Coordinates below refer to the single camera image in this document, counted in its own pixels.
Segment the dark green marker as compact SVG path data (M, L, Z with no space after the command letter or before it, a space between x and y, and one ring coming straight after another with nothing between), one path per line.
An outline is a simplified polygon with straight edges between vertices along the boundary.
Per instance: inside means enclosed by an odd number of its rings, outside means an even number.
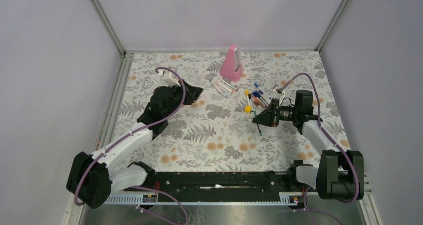
M259 131L260 136L263 136L262 130L261 130L261 128L260 128L260 126L258 124L257 124L257 128L258 128L258 131Z

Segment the red brown capped marker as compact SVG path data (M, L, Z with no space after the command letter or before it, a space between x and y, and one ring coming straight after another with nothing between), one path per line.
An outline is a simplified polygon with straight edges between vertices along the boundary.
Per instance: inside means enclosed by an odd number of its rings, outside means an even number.
M254 104L255 104L257 107L260 107L261 109L265 109L265 107L264 107L261 103L259 103L259 102L257 102L257 101L254 101Z

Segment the blue capped white marker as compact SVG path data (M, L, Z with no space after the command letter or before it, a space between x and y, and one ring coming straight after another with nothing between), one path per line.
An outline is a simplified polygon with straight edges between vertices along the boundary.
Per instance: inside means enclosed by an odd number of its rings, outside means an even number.
M209 83L223 96L223 97L225 97L225 98L227 98L227 95L224 93L224 91L221 89L221 88L219 88L219 86L216 84L216 83L214 83L214 82L212 82L211 80L209 81Z

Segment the magenta capped white marker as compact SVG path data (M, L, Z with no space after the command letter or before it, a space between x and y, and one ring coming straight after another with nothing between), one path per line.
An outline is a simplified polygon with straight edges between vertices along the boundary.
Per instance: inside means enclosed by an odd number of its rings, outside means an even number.
M229 84L228 82L226 82L223 78L219 78L219 80L224 83L225 85L227 85L228 87L230 87L232 90L234 91L238 91L238 89L236 87L234 87L233 85Z

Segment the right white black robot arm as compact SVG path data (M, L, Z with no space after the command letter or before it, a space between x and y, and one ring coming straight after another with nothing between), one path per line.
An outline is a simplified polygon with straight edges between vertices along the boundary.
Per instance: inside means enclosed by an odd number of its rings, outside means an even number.
M295 103L283 106L272 99L267 108L256 115L257 125L276 127L280 121L291 122L320 155L318 167L295 161L288 169L286 184L298 191L305 185L316 189L324 200L354 202L364 196L364 158L361 152L343 150L324 129L322 119L314 114L313 93L296 91Z

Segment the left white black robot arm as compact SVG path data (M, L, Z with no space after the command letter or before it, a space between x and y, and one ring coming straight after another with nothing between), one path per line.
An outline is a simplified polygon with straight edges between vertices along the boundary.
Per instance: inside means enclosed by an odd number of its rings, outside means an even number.
M190 85L174 70L157 67L164 86L154 89L144 112L134 125L118 139L87 154L80 152L72 162L66 189L77 206L95 209L106 202L112 192L132 186L150 190L155 178L147 168L132 164L117 170L117 166L142 145L157 138L168 126L168 120L183 106L192 105L203 93L203 88Z

